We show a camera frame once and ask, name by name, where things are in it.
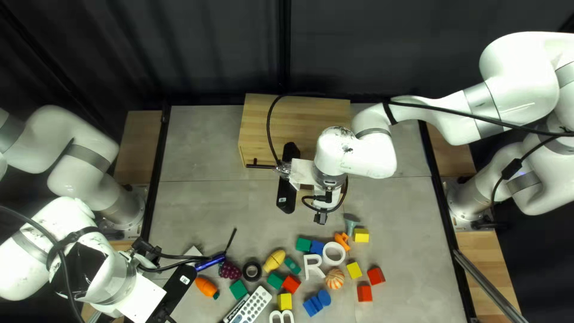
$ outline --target yellow cube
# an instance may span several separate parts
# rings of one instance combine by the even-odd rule
[[[357,243],[368,243],[369,241],[369,230],[367,229],[355,229],[355,242]]]
[[[279,310],[291,310],[293,305],[291,304],[291,294],[279,294],[277,295],[277,305],[279,305]]]
[[[359,264],[357,262],[348,264],[347,270],[349,271],[349,276],[351,277],[351,279],[363,276],[363,273],[361,272]]]

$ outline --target gray tabletop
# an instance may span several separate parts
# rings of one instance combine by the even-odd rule
[[[367,105],[352,105],[354,111]],[[195,245],[207,255],[225,249],[237,228],[228,257],[242,267],[250,258],[261,262],[283,248],[303,266],[295,250],[298,236],[331,239],[344,231],[343,213],[354,213],[370,232],[368,244],[351,244],[347,258],[358,261],[363,277],[330,290],[324,279],[312,276],[293,295],[293,313],[301,322],[464,322],[466,321],[441,223],[430,172],[416,121],[392,126],[398,170],[392,178],[374,180],[350,176],[347,198],[324,226],[312,222],[313,212],[298,202],[284,214],[275,206],[277,176],[268,170],[246,169],[238,152],[242,106],[172,107],[161,181],[150,242],[166,253],[183,253]],[[171,263],[163,260],[162,264]],[[372,287],[373,302],[359,303],[356,285],[368,282],[366,271],[382,269],[386,283]],[[326,273],[330,268],[322,267]],[[278,272],[289,273],[285,266]],[[150,276],[160,286],[172,271]],[[214,282],[218,300],[191,286],[172,317],[182,322],[218,322],[235,305],[229,279],[217,268],[200,273]],[[249,291],[263,285],[273,300],[258,322],[277,309],[276,295],[265,282],[248,283]],[[327,289],[332,304],[309,318],[302,303]]]

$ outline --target roll of tape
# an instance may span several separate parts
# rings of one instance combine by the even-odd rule
[[[333,259],[329,258],[329,256],[327,255],[327,250],[330,250],[330,249],[335,249],[335,250],[337,250],[338,253],[341,255],[341,258],[340,258],[340,259],[337,259],[337,260],[333,260]],[[331,242],[327,243],[327,244],[325,245],[325,247],[323,248],[323,262],[324,262],[325,264],[329,265],[329,266],[338,266],[338,265],[340,265],[340,264],[345,260],[345,256],[346,256],[346,255],[347,255],[347,254],[346,254],[346,251],[345,251],[345,249],[343,248],[343,246],[340,245],[340,244],[338,244],[338,243],[336,243],[336,242],[334,242],[334,241],[331,241]]]
[[[248,282],[256,282],[261,278],[261,265],[257,262],[248,262],[243,266],[243,277]]]

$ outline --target black backdrop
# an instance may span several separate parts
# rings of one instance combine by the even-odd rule
[[[0,107],[24,120],[55,103],[119,141],[127,111],[163,101],[241,104],[248,91],[317,91],[362,102],[441,97],[480,82],[478,58],[497,37],[566,30],[573,12],[572,0],[3,0]],[[472,146],[479,166],[494,149],[493,141]],[[41,175],[30,182],[39,189],[25,200],[45,196]],[[574,269],[574,250],[557,227],[571,227],[571,212],[557,210],[559,221],[523,219],[511,202],[501,207],[511,223],[499,232],[501,246],[525,316],[573,321],[574,286],[565,273]],[[522,227],[532,223],[537,230]],[[39,316],[67,315],[64,307],[42,296],[0,302],[0,313],[45,321]]]

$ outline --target barcode label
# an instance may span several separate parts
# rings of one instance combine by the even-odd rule
[[[180,281],[186,285],[189,284],[189,278],[185,276],[180,277]]]

